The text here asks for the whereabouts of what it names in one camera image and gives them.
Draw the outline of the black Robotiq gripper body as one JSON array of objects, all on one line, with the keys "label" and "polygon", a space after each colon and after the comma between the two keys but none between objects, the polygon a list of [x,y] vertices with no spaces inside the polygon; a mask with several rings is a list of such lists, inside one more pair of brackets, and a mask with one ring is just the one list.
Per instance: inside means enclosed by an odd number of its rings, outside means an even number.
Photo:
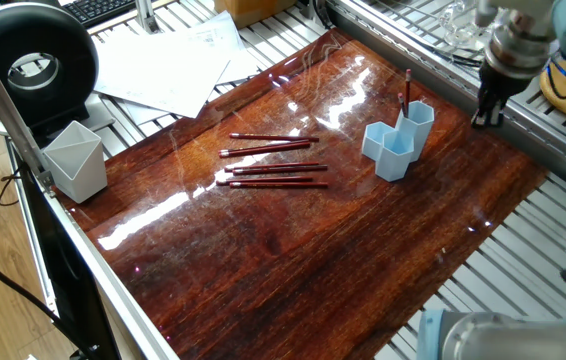
[{"label": "black Robotiq gripper body", "polygon": [[479,103],[506,103],[512,96],[524,91],[530,84],[530,75],[526,73],[503,73],[487,59],[481,63],[479,70],[480,87],[477,95]]}]

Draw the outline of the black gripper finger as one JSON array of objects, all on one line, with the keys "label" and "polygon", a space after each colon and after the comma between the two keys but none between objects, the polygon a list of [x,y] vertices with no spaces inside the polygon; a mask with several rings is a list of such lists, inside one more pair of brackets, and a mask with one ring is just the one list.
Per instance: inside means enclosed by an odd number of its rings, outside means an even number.
[{"label": "black gripper finger", "polygon": [[503,123],[503,101],[500,97],[492,95],[488,106],[488,125],[490,127],[500,127]]},{"label": "black gripper finger", "polygon": [[487,106],[489,104],[487,96],[480,96],[478,98],[478,107],[472,116],[473,128],[484,128],[489,124],[489,111]]}]

